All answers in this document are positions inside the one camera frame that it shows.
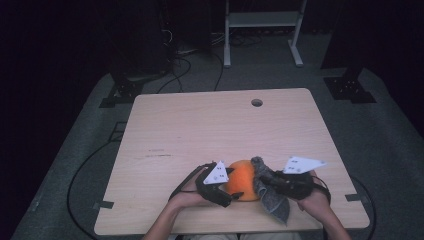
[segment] hand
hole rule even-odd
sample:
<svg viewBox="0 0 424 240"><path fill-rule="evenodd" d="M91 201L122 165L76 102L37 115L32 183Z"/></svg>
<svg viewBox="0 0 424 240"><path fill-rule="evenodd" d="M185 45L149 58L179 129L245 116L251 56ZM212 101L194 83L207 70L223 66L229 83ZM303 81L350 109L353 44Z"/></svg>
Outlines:
<svg viewBox="0 0 424 240"><path fill-rule="evenodd" d="M197 193L196 179L205 169L200 170L196 175L194 175L181 189L177 195L175 195L171 200L170 204L175 204L175 206L180 208L193 207L193 206L202 206L211 204L210 201L204 199L199 193Z"/></svg>
<svg viewBox="0 0 424 240"><path fill-rule="evenodd" d="M315 171L311 171L310 173L313 176L314 182L316 184L322 185L321 181L315 178L317 177ZM333 213L333 210L331 210L330 207L330 203L328 202L327 196L318 189L314 189L310 196L302 200L293 200L297 202L299 208L302 211L305 210L318 221L323 221L326 215L328 215L329 213Z"/></svg>

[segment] black glove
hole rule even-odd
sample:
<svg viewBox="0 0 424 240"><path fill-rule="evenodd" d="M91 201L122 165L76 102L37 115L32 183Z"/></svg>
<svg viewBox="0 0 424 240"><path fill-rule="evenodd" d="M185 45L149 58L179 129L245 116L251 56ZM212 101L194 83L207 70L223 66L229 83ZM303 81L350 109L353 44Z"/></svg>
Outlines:
<svg viewBox="0 0 424 240"><path fill-rule="evenodd" d="M215 184L204 184L203 181L207 178L207 176L212 172L212 170L215 168L216 162L212 162L209 164L205 164L202 166L198 166L196 169L194 169L193 172L191 172L180 185L172 192L169 199L173 198L175 195L177 195L179 192L182 191L184 186L187 184L190 179L193 178L194 175L196 175L200 170L205 169L195 180L197 192L206 200L209 200L213 203L216 203L218 205L221 205L223 207L227 207L231 204L231 201L233 199L237 200L239 199L243 193L233 193L228 194L221 189L219 189L219 186L222 185L222 183L215 183ZM226 168L227 173L232 172L234 169Z"/></svg>
<svg viewBox="0 0 424 240"><path fill-rule="evenodd" d="M329 202L331 201L331 194L325 183L319 179L324 183L325 187L316 184L313 176L309 172L302 174L284 174L281 171L271 171L270 174L262 176L260 180L264 184L273 187L277 193L289 198L302 200L311 195L314 188L316 188L327 196Z"/></svg>

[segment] white triangular marker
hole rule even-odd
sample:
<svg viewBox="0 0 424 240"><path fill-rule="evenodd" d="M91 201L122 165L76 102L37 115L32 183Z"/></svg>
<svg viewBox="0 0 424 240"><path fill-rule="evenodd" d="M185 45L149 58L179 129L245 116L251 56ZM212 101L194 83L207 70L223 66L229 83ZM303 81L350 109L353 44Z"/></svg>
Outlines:
<svg viewBox="0 0 424 240"><path fill-rule="evenodd" d="M212 169L212 172L203 180L204 184L214 184L214 183L225 183L228 182L229 178L227 175L227 170L222 161L216 164L215 168Z"/></svg>
<svg viewBox="0 0 424 240"><path fill-rule="evenodd" d="M327 165L327 163L321 160L293 156L289 158L283 173L302 174L324 165Z"/></svg>

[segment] gray floor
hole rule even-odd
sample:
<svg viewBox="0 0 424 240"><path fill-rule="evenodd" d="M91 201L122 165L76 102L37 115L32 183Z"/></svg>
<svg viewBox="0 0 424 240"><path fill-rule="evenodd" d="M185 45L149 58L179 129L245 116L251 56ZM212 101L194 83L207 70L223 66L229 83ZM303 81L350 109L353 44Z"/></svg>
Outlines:
<svg viewBox="0 0 424 240"><path fill-rule="evenodd" d="M333 100L323 77L339 76L343 69L320 70L330 35L301 35L299 51L305 63L294 65L287 47L287 36L264 37L248 48L232 48L232 67L224 69L218 91L308 88L318 105L349 173L359 179L375 201L377 225L373 239L422 239L424 235L424 141L389 96L384 83L368 70L360 82L377 103L352 104ZM222 47L214 49L223 55ZM181 77L184 92L213 91L221 66L214 55L185 57L190 71ZM177 61L176 74L187 69ZM153 94L173 76L146 84L143 94ZM79 166L91 153L107 143L115 124L127 121L131 104L99 108L113 81L100 79L87 100L50 171L40 187L13 239L89 239L72 222L67 211L69 184ZM177 82L161 93L180 91ZM119 148L112 142L89 158L76 176L70 194L75 219L91 234ZM364 190L357 185L363 196ZM367 198L364 206L373 213ZM354 239L366 239L371 227L352 230ZM322 239L321 233L302 233L303 239ZM140 236L101 237L99 239L139 239Z"/></svg>

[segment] table hole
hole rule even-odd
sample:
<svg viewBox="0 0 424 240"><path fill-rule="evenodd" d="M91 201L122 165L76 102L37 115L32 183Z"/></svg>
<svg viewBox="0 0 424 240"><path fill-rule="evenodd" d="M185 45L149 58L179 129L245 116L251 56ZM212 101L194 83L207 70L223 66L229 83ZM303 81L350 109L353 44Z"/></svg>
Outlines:
<svg viewBox="0 0 424 240"><path fill-rule="evenodd" d="M252 105L253 105L253 106L255 106L255 107L260 107L260 106L262 106L262 104L264 104L264 103L262 102L262 100L260 100L260 99L253 99L251 103L252 103Z"/></svg>

